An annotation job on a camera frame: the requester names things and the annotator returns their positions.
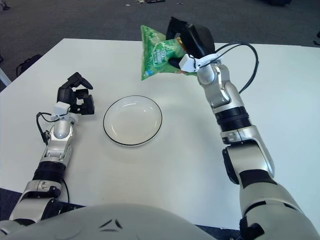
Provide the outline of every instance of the black arm joint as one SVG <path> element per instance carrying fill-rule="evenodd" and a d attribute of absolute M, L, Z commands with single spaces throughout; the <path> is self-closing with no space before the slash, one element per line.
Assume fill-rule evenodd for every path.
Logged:
<path fill-rule="evenodd" d="M 262 169 L 245 170 L 240 172 L 239 175 L 243 189 L 255 183 L 269 183 L 277 185 L 277 183 L 270 177 L 269 173 Z"/>
<path fill-rule="evenodd" d="M 229 156 L 227 148 L 222 150 L 222 156 L 223 156 L 223 159 L 224 159 L 225 170 L 226 170 L 226 173 L 227 173 L 230 181 L 233 182 L 234 184 L 239 184 L 239 180 L 237 178 L 235 169 L 234 169 L 234 167 L 233 167 L 233 165 L 231 163 L 231 159 L 230 159 L 230 156 Z"/>

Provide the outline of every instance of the white plate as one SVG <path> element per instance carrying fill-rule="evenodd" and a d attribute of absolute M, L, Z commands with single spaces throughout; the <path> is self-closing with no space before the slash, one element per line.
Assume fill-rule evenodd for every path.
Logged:
<path fill-rule="evenodd" d="M 143 144 L 160 129 L 159 106 L 145 96 L 127 96 L 113 103 L 103 118 L 105 133 L 113 141 L 127 146 Z"/>

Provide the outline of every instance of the robot forearm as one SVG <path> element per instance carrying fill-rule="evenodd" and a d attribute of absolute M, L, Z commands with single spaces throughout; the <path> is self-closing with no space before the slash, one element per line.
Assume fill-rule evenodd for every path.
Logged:
<path fill-rule="evenodd" d="M 222 151 L 230 180 L 240 185 L 241 236 L 244 239 L 320 239 L 311 221 L 289 192 L 273 180 L 273 160 L 243 101 L 230 82 L 225 65 L 217 62 L 198 71 L 228 145 Z"/>

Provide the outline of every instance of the dark bag on floor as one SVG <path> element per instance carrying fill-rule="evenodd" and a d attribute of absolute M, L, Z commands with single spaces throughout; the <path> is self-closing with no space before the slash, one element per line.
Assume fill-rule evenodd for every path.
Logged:
<path fill-rule="evenodd" d="M 267 0 L 270 4 L 284 6 L 290 4 L 291 0 Z"/>
<path fill-rule="evenodd" d="M 37 54 L 34 55 L 31 58 L 28 58 L 27 60 L 25 60 L 23 63 L 19 64 L 19 66 L 16 67 L 15 69 L 15 74 L 17 77 L 19 77 L 25 70 L 27 70 L 28 68 L 30 68 L 36 61 L 38 61 L 40 58 L 42 57 L 42 55 Z"/>

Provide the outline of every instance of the plate rim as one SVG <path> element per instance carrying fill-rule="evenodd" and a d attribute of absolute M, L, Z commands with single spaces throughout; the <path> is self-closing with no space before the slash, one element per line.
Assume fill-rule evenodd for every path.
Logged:
<path fill-rule="evenodd" d="M 125 99 L 125 98 L 129 98 L 129 97 L 142 97 L 142 98 L 149 99 L 150 101 L 154 102 L 154 104 L 158 107 L 158 109 L 160 110 L 160 115 L 161 115 L 161 121 L 160 121 L 159 128 L 158 128 L 157 131 L 154 133 L 154 135 L 152 135 L 150 138 L 148 138 L 148 139 L 145 140 L 145 141 L 142 141 L 142 142 L 139 142 L 139 143 L 135 143 L 135 144 L 126 144 L 126 143 L 122 143 L 122 142 L 119 142 L 119 141 L 114 140 L 111 136 L 109 136 L 109 134 L 107 133 L 106 128 L 105 128 L 105 118 L 106 118 L 106 115 L 107 115 L 107 112 L 109 111 L 109 109 L 110 109 L 114 104 L 116 104 L 117 102 L 119 102 L 120 100 Z M 157 133 L 159 132 L 159 130 L 160 130 L 161 126 L 162 126 L 162 120 L 163 120 L 163 115 L 162 115 L 161 108 L 159 107 L 159 105 L 158 105 L 155 101 L 153 101 L 151 98 L 149 98 L 149 97 L 147 97 L 147 96 L 142 96 L 142 95 L 129 95 L 129 96 L 124 96 L 124 97 L 118 99 L 117 101 L 115 101 L 114 103 L 112 103 L 112 104 L 107 108 L 107 110 L 105 111 L 104 116 L 103 116 L 102 126 L 103 126 L 103 130 L 104 130 L 105 134 L 109 137 L 109 139 L 111 139 L 111 140 L 114 141 L 115 143 L 120 144 L 120 145 L 123 145 L 123 146 L 138 146 L 138 145 L 142 145 L 142 144 L 150 141 L 151 139 L 154 138 L 155 135 L 157 135 Z"/>

